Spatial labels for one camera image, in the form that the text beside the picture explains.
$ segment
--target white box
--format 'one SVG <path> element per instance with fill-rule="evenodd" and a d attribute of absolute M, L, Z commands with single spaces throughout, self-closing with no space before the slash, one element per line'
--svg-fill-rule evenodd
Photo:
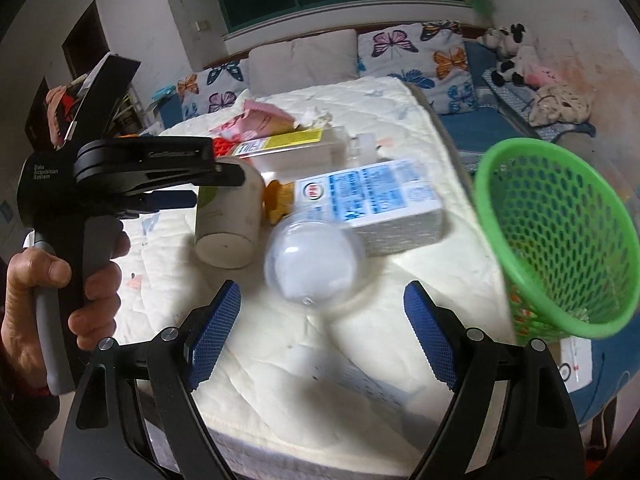
<path fill-rule="evenodd" d="M 415 249 L 442 237 L 442 202 L 426 168 L 408 159 L 297 180 L 294 213 L 347 222 L 370 256 Z"/>

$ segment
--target silver screw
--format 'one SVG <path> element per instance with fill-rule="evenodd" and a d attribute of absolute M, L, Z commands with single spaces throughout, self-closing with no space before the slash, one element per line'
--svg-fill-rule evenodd
<path fill-rule="evenodd" d="M 178 329 L 175 326 L 165 328 L 162 330 L 160 337 L 162 338 L 162 341 L 173 341 L 178 337 Z"/>
<path fill-rule="evenodd" d="M 536 352 L 544 352 L 546 350 L 546 343 L 542 339 L 532 339 L 531 348 Z"/>
<path fill-rule="evenodd" d="M 467 330 L 466 336 L 471 339 L 471 341 L 482 341 L 482 339 L 484 339 L 482 330 L 478 330 L 477 328 L 470 328 Z"/>
<path fill-rule="evenodd" d="M 98 343 L 98 348 L 100 350 L 108 350 L 112 346 L 113 346 L 113 337 L 105 337 L 103 339 L 100 339 L 100 342 Z"/>

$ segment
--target pink wrapper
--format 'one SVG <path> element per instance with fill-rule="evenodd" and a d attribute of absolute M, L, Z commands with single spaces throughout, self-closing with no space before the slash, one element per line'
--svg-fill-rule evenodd
<path fill-rule="evenodd" d="M 210 130 L 212 136 L 230 142 L 244 142 L 285 134 L 294 129 L 295 118 L 277 106 L 247 99 L 243 109 L 242 115 Z"/>

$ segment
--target beige cushion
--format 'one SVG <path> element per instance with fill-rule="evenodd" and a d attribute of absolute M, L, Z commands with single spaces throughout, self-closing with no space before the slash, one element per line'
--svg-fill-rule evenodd
<path fill-rule="evenodd" d="M 266 96 L 357 79 L 357 56 L 353 29 L 259 46 L 249 53 L 251 92 Z"/>

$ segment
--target human hand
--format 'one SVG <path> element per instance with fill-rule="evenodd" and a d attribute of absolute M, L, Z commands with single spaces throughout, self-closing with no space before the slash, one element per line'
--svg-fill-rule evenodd
<path fill-rule="evenodd" d="M 122 233 L 112 255 L 114 258 L 124 256 L 129 248 L 129 237 Z M 41 249 L 26 249 L 9 263 L 0 340 L 9 364 L 31 388 L 42 388 L 47 384 L 33 287 L 63 288 L 70 279 L 69 264 Z M 121 280 L 120 268 L 110 262 L 84 282 L 84 294 L 90 303 L 73 312 L 68 321 L 69 330 L 78 337 L 80 349 L 93 350 L 100 339 L 115 332 L 113 317 L 120 307 L 117 291 Z"/>

